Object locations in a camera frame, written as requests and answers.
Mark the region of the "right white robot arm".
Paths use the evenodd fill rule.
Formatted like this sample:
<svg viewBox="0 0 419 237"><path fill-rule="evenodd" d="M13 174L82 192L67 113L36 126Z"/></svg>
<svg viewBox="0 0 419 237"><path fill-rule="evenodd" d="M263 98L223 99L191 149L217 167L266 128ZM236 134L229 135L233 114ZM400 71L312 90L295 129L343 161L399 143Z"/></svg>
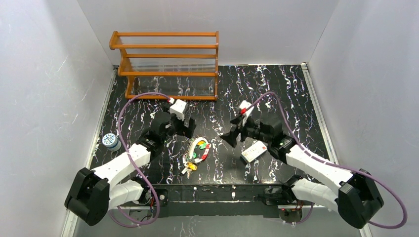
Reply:
<svg viewBox="0 0 419 237"><path fill-rule="evenodd" d="M274 124L255 122L240 115L230 121L230 131L220 136L230 146L250 137L267 145L268 153L282 163L310 174L317 182L299 175L292 176L280 188L270 188L263 198L274 201L309 201L337 212L349 225L361 229L383 207L384 201L375 184L363 169L359 172L337 168L327 159L312 158L313 153L301 148L296 140L283 132L280 121Z"/></svg>

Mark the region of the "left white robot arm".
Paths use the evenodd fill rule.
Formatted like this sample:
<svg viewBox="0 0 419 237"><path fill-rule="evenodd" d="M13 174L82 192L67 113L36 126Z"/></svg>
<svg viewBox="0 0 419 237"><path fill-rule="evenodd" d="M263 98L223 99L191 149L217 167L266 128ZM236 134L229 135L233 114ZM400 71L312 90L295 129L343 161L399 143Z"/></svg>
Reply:
<svg viewBox="0 0 419 237"><path fill-rule="evenodd" d="M147 165L158 157L168 138L174 135L192 138L195 128L193 117L181 120L176 114L157 112L151 125L143 130L129 151L102 166L92 170L84 167L76 173L64 206L89 226L94 226L110 209L140 200L144 183L121 181L136 167Z"/></svg>

